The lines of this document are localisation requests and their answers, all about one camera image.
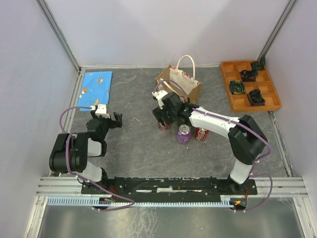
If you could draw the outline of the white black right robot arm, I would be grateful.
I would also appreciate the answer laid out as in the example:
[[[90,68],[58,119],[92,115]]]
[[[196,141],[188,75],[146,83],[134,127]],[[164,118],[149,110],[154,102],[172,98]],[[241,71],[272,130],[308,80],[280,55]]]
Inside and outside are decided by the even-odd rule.
[[[255,120],[249,116],[229,117],[210,112],[189,102],[184,102],[174,92],[153,92],[158,106],[153,115],[160,126],[177,123],[192,128],[202,128],[229,140],[235,163],[227,179],[227,188],[238,194],[245,189],[254,164],[264,157],[268,140]]]

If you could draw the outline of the burlap canvas tote bag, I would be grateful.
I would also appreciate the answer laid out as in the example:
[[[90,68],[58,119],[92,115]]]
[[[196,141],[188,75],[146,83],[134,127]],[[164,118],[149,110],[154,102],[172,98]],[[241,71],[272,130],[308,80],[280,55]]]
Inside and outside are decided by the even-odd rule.
[[[192,76],[179,68],[180,62],[184,58],[189,58],[192,62]],[[197,103],[202,83],[196,79],[195,62],[190,55],[182,56],[178,60],[176,66],[169,65],[167,68],[165,68],[163,72],[154,79],[155,86],[164,80],[172,80],[179,86],[175,85],[173,82],[165,81],[158,87],[158,89],[156,89],[156,91],[165,90],[167,92],[175,92],[181,97],[181,99],[187,101],[189,98],[191,103]]]

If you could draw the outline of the purple Fanta can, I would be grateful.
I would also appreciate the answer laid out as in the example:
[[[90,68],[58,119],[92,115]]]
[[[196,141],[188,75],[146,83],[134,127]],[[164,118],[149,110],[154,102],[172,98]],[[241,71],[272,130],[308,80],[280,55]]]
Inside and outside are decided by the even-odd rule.
[[[178,128],[177,142],[179,144],[187,144],[191,135],[191,128],[186,124],[182,124]]]

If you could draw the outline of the red Coke can back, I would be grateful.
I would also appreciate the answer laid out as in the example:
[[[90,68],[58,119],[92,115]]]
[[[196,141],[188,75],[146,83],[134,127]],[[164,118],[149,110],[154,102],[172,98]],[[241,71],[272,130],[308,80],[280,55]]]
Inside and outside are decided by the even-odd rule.
[[[166,131],[166,130],[168,130],[170,128],[170,125],[158,123],[158,127],[159,127],[160,130]]]

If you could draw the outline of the red coke can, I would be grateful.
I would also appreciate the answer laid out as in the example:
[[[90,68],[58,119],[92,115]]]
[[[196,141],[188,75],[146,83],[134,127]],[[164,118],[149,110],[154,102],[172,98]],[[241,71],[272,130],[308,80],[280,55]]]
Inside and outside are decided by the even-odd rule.
[[[209,130],[197,127],[195,132],[195,138],[198,141],[204,141],[209,133]]]
[[[166,130],[168,130],[170,128],[170,125],[158,123],[158,127],[159,127],[160,130],[166,131]]]

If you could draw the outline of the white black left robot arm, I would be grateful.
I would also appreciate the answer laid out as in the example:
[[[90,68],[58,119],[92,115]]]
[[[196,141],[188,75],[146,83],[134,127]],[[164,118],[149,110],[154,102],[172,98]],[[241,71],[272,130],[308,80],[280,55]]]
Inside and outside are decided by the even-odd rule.
[[[98,193],[109,189],[109,180],[103,168],[88,161],[89,157],[106,155],[106,135],[110,129],[122,127],[122,114],[114,112],[110,115],[97,115],[91,112],[92,119],[86,123],[86,132],[69,137],[68,133],[60,133],[53,146],[50,158],[50,170],[56,173],[74,173],[92,181],[92,187]]]

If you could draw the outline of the red Coke can front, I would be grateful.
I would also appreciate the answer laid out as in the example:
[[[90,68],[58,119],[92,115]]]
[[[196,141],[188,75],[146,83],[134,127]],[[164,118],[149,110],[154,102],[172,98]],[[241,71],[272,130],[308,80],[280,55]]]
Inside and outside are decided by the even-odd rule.
[[[209,130],[197,127],[195,132],[195,138],[198,141],[204,141],[209,133]]]

